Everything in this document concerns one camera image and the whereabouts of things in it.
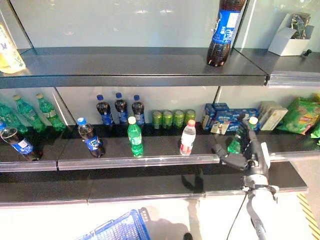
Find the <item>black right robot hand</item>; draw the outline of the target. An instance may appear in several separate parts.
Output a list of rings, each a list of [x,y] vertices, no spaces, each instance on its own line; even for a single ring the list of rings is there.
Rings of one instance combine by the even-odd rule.
[[[227,148],[223,148],[218,143],[215,143],[212,148],[221,162],[245,171],[251,167],[258,167],[260,160],[264,159],[264,155],[261,143],[254,131],[258,118],[251,116],[247,120],[240,116],[238,119],[240,120],[240,126]]]

